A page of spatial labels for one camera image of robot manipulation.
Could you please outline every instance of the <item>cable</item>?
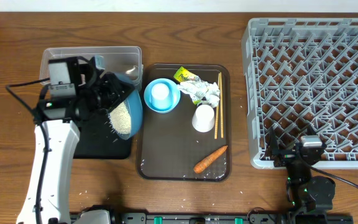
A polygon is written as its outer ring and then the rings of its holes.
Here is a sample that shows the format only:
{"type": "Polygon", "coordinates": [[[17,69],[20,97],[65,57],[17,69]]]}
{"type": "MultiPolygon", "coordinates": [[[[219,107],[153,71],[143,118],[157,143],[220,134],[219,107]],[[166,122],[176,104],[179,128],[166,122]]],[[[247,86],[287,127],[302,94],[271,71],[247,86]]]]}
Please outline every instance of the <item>cable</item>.
{"type": "Polygon", "coordinates": [[[314,168],[313,166],[309,165],[305,160],[303,160],[303,158],[302,158],[302,156],[301,156],[301,154],[300,154],[299,151],[297,151],[296,154],[297,154],[297,156],[300,158],[300,161],[301,161],[305,166],[309,167],[311,170],[314,170],[314,171],[316,171],[316,172],[319,172],[320,174],[324,174],[324,175],[326,175],[326,176],[328,176],[328,177],[331,177],[331,178],[340,180],[340,181],[342,181],[342,182],[345,182],[345,183],[349,184],[350,186],[353,186],[353,187],[355,187],[355,188],[358,189],[358,185],[355,184],[355,183],[353,183],[353,182],[351,182],[351,181],[348,181],[348,180],[346,180],[346,179],[343,179],[343,178],[341,178],[341,177],[338,177],[338,176],[336,176],[336,175],[334,175],[334,174],[330,174],[330,173],[327,173],[327,172],[325,172],[325,171],[319,170],[319,169],[314,168]]]}
{"type": "MultiPolygon", "coordinates": [[[[250,215],[250,213],[252,213],[252,211],[257,212],[257,209],[261,209],[261,210],[263,210],[263,211],[266,212],[266,210],[265,210],[264,208],[262,208],[262,207],[255,207],[255,208],[249,210],[249,212],[248,212],[248,214],[247,214],[247,221],[249,221],[249,215],[250,215]]],[[[271,219],[274,223],[276,223],[276,219],[272,218],[272,217],[270,216],[270,214],[266,214],[266,215],[269,217],[269,219],[271,219]]]]}
{"type": "Polygon", "coordinates": [[[45,131],[45,128],[42,126],[42,121],[39,117],[39,115],[31,109],[31,107],[22,100],[19,96],[17,96],[12,90],[11,87],[19,87],[19,86],[26,86],[26,85],[32,85],[35,83],[45,82],[48,81],[49,78],[44,78],[43,80],[37,80],[27,83],[20,83],[20,84],[12,84],[12,85],[6,85],[5,89],[15,98],[19,101],[21,105],[23,105],[30,114],[34,117],[35,122],[37,125],[41,128],[42,135],[44,136],[45,141],[45,147],[44,147],[44,158],[42,159],[42,165],[41,165],[41,171],[40,171],[40,178],[38,180],[38,186],[37,186],[37,193],[35,197],[35,221],[37,224],[41,224],[41,191],[42,191],[42,183],[44,181],[44,174],[45,174],[45,168],[47,166],[47,159],[48,159],[48,152],[49,152],[49,139],[47,136],[47,132],[45,131]]]}

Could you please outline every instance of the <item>gray dish rack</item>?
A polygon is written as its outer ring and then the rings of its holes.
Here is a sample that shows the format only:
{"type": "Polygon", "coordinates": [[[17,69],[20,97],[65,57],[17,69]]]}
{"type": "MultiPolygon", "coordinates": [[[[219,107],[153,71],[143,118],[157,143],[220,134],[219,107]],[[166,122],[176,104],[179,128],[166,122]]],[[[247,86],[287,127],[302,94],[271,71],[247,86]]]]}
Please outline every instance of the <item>gray dish rack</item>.
{"type": "Polygon", "coordinates": [[[270,128],[288,148],[311,124],[317,168],[358,169],[358,19],[251,19],[241,49],[251,164],[274,168],[270,128]]]}

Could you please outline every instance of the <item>clear plastic container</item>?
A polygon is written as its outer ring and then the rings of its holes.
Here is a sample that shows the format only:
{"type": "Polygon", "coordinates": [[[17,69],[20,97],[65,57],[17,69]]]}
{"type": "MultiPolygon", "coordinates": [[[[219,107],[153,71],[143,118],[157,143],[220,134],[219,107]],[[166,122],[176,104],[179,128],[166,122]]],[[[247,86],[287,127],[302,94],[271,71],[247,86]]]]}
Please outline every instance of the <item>clear plastic container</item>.
{"type": "Polygon", "coordinates": [[[95,55],[104,57],[105,72],[125,74],[135,88],[142,89],[142,50],[140,47],[62,47],[49,48],[42,55],[40,79],[49,77],[48,61],[56,58],[83,56],[90,59],[95,55]]]}

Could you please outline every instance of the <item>orange carrot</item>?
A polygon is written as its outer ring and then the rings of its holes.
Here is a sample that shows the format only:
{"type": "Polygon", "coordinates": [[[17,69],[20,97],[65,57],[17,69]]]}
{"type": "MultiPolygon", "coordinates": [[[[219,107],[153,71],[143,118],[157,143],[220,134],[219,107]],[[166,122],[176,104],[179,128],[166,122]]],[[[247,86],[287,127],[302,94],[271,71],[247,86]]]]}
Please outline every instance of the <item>orange carrot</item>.
{"type": "Polygon", "coordinates": [[[220,149],[214,151],[209,156],[205,157],[201,162],[197,163],[196,166],[194,166],[194,172],[196,174],[201,173],[204,171],[209,165],[211,165],[219,156],[221,156],[227,149],[227,146],[223,146],[220,149]]]}

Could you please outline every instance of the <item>white cup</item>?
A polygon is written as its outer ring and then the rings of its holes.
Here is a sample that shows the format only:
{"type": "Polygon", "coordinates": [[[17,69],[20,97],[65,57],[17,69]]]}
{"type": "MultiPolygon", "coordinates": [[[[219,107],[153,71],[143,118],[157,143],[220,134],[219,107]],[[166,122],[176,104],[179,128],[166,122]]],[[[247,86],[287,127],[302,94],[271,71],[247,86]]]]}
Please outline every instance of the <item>white cup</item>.
{"type": "Polygon", "coordinates": [[[157,83],[152,88],[152,105],[158,110],[166,110],[172,105],[172,96],[164,83],[157,83]]]}
{"type": "Polygon", "coordinates": [[[210,131],[215,125],[215,112],[210,105],[197,107],[191,120],[193,127],[202,133],[210,131]]]}

